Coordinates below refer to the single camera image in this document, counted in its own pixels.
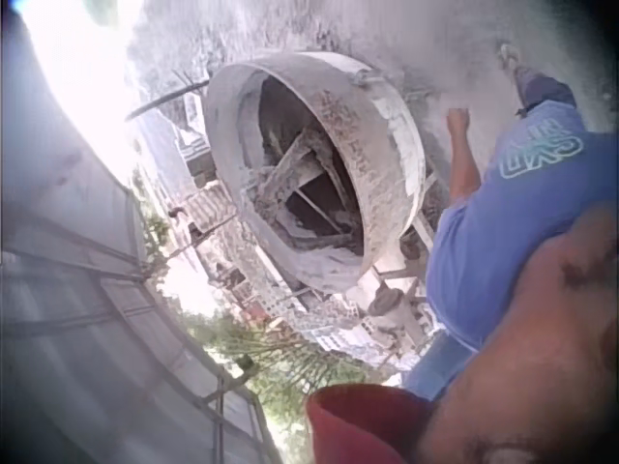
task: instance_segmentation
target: hand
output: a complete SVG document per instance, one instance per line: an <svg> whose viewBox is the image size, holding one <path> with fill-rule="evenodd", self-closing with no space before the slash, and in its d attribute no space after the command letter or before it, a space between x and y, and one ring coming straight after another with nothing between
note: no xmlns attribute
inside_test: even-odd
<svg viewBox="0 0 619 464"><path fill-rule="evenodd" d="M470 117L466 108L450 108L447 112L447 129L449 134L466 135Z"/></svg>

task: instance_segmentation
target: blue shirt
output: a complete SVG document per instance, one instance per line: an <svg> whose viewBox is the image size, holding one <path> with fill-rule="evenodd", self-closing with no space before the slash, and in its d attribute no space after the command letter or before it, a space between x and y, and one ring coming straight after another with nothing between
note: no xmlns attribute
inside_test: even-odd
<svg viewBox="0 0 619 464"><path fill-rule="evenodd" d="M595 203L616 207L617 147L616 134L586 131L575 108L555 101L499 138L481 187L441 216L428 262L428 302L458 341L482 347L544 240Z"/></svg>
<svg viewBox="0 0 619 464"><path fill-rule="evenodd" d="M472 354L448 333L442 332L406 375L402 387L433 401L465 368Z"/></svg>

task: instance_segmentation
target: wet concrete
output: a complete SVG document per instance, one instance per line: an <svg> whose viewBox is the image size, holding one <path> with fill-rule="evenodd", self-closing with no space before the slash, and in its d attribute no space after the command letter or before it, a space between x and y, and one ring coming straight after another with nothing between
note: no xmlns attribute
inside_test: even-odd
<svg viewBox="0 0 619 464"><path fill-rule="evenodd" d="M323 49L383 71L405 96L443 186L450 106L470 108L470 142L482 170L497 136L516 119L516 91L496 60L502 41L569 83L591 130L614 127L610 50L583 14L543 0L217 0L198 8L223 62Z"/></svg>

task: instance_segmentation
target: metal roof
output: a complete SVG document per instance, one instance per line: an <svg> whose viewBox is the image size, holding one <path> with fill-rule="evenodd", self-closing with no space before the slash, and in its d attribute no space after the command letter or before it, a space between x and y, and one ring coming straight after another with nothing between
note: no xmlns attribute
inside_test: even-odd
<svg viewBox="0 0 619 464"><path fill-rule="evenodd" d="M256 396L143 282L140 215L3 18L3 447L26 462L276 464Z"/></svg>

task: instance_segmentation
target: red cap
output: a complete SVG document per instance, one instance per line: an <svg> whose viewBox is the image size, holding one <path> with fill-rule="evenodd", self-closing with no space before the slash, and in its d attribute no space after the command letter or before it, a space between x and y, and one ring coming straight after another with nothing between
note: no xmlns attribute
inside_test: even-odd
<svg viewBox="0 0 619 464"><path fill-rule="evenodd" d="M430 403L371 384L335 385L309 397L316 464L406 464L413 434Z"/></svg>

